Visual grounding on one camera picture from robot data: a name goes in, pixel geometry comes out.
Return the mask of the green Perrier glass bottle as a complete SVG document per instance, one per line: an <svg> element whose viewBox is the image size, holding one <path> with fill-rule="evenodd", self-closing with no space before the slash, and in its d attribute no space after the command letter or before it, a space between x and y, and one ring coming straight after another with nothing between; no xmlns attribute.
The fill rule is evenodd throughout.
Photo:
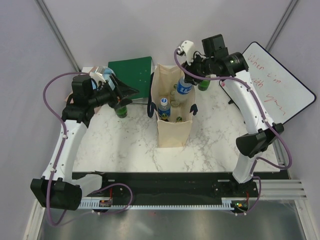
<svg viewBox="0 0 320 240"><path fill-rule="evenodd" d="M198 85L198 89L200 91L206 91L208 88L209 88L209 85L210 85L211 81L210 80L202 80Z"/></svg>

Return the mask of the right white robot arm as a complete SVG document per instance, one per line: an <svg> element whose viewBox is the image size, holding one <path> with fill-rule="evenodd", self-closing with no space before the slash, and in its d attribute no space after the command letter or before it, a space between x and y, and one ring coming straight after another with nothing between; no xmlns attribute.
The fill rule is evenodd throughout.
<svg viewBox="0 0 320 240"><path fill-rule="evenodd" d="M204 78L215 75L242 114L247 133L235 141L239 157L232 172L234 181L229 184L230 193L240 197L247 191L246 182L253 177L255 160L284 131L284 126L275 123L267 113L242 53L229 53L221 34L203 39L202 47L204 54L197 54L194 43L184 40L177 54L186 57L182 66L187 83L198 85Z"/></svg>

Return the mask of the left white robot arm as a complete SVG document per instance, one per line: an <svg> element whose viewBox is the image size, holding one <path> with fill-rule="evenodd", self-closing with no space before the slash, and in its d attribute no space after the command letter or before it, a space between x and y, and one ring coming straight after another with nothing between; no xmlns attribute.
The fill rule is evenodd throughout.
<svg viewBox="0 0 320 240"><path fill-rule="evenodd" d="M74 76L71 87L72 94L57 117L61 130L51 160L41 178L31 181L30 189L42 207L75 211L87 195L94 192L104 197L110 191L109 183L97 173L73 179L76 155L95 108L109 105L117 110L132 103L131 96L139 91L114 74L99 90L93 88L93 78L88 74Z"/></svg>

